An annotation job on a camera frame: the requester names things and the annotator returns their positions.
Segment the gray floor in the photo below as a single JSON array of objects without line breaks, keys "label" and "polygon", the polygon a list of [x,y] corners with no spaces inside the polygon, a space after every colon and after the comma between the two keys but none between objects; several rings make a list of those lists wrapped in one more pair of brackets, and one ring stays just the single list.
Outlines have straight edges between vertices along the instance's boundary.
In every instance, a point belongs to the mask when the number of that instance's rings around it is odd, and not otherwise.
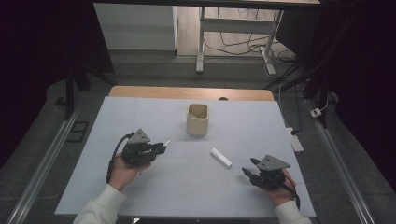
[{"label": "gray floor", "polygon": [[[144,52],[139,52],[139,56],[135,56],[136,54],[132,52],[121,51],[112,51],[111,54],[116,74],[109,76],[121,85],[261,89],[271,81],[271,78],[263,72],[262,60],[206,58],[204,73],[196,75],[194,59]],[[287,64],[277,64],[276,70],[281,73],[287,66]],[[88,91],[77,118],[77,121],[89,122],[88,131],[83,136],[82,142],[64,143],[25,223],[61,224],[73,221],[72,217],[58,217],[53,213],[73,173],[101,103],[110,91],[110,86],[97,77],[90,76],[90,80],[92,88]],[[297,159],[318,214],[318,217],[312,218],[312,221],[329,224],[361,223],[335,171],[315,123],[308,114],[309,109],[304,98],[301,97],[303,88],[304,84],[297,86],[297,94],[294,89],[282,93],[281,104],[289,126],[294,129],[302,128],[297,135],[304,147],[304,153],[298,154]],[[0,170],[0,223],[7,221],[63,122],[64,106],[54,105],[59,97],[64,97],[63,82],[56,83],[49,88],[48,99],[41,113],[7,165]],[[334,99],[331,99],[328,106],[329,132],[339,147],[349,171],[353,174],[376,223],[394,223],[396,220],[395,193],[364,149],[339,121],[334,112],[335,104]],[[128,218],[120,218],[119,223],[130,223],[130,221]],[[276,220],[254,220],[252,223],[277,222]]]}]

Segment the wooden edge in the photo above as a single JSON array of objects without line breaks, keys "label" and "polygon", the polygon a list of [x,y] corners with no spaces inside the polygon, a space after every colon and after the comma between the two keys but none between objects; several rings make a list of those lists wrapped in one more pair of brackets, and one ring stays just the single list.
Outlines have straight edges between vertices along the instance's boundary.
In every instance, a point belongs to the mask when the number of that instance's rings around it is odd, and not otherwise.
[{"label": "wooden edge", "polygon": [[220,97],[226,97],[232,101],[274,101],[274,95],[266,90],[184,87],[115,86],[109,96],[199,100],[218,100]]}]

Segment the wall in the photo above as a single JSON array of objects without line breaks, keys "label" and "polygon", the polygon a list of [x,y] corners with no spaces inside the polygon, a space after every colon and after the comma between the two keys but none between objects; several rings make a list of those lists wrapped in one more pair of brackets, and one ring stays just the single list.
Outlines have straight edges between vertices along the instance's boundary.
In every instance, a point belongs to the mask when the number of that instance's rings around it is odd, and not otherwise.
[{"label": "wall", "polygon": [[177,7],[94,6],[108,49],[176,49]]}]

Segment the white table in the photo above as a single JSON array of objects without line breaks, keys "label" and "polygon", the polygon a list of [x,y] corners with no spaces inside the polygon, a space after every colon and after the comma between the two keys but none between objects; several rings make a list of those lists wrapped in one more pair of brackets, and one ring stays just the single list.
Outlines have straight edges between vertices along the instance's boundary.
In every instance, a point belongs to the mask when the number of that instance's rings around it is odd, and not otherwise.
[{"label": "white table", "polygon": [[[204,137],[186,132],[186,110],[191,103],[209,106],[209,128]],[[315,216],[276,102],[130,97],[104,100],[55,214],[75,215],[103,190],[116,144],[139,128],[151,143],[168,139],[172,143],[124,189],[128,198],[120,208],[120,216],[275,217],[266,194],[251,186],[241,170],[245,167],[257,174],[249,159],[260,160],[266,154],[291,164],[289,172],[297,183],[301,212]],[[210,155],[212,147],[233,163],[230,169]]]}]

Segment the power strip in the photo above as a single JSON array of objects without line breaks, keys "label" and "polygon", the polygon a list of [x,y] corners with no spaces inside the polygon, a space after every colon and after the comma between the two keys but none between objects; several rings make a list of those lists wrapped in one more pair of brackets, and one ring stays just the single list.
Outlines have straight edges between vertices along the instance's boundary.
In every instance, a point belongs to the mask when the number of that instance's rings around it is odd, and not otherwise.
[{"label": "power strip", "polygon": [[297,135],[291,134],[291,131],[293,131],[293,128],[286,128],[286,131],[288,132],[288,135],[290,137],[290,142],[291,146],[293,147],[294,151],[296,153],[301,153],[304,151],[303,146],[300,143],[300,140],[298,140]]}]

